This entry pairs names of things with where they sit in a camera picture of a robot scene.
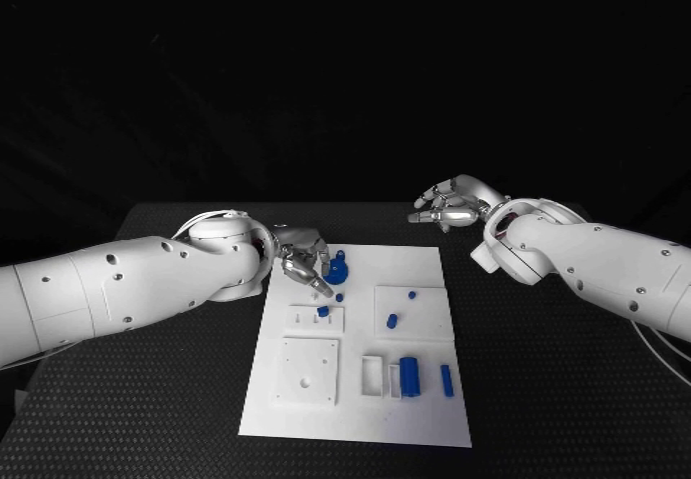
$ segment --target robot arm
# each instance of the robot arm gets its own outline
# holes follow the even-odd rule
[[[466,185],[483,185],[470,176],[462,177]],[[472,257],[486,272],[502,268],[528,285],[557,273],[586,301],[691,341],[691,250],[649,235],[589,223],[551,200],[482,195],[486,192],[472,205],[455,200],[466,191],[437,186],[416,202],[421,207],[421,200],[433,200],[431,210],[408,219],[437,222],[446,231],[485,219],[483,243]]]
[[[281,245],[242,212],[196,218],[185,241],[143,237],[0,268],[0,365],[85,339],[143,327],[199,307],[261,293],[274,258],[310,258],[300,244]],[[316,230],[293,229],[293,236]],[[329,263],[326,245],[322,251]],[[300,263],[302,278],[332,290]],[[293,264],[284,264],[292,276]]]

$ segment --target blue object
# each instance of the blue object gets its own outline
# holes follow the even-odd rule
[[[329,261],[329,274],[322,276],[325,283],[336,286],[343,284],[348,279],[346,254],[339,250],[336,257]]]
[[[446,397],[453,397],[453,382],[450,382],[450,367],[442,365],[442,381],[443,381],[443,394]]]
[[[414,357],[404,357],[400,360],[400,392],[403,397],[420,395],[420,371]]]
[[[388,321],[385,322],[385,325],[388,329],[395,329],[395,326],[398,325],[398,316],[395,314],[393,314],[388,317]]]

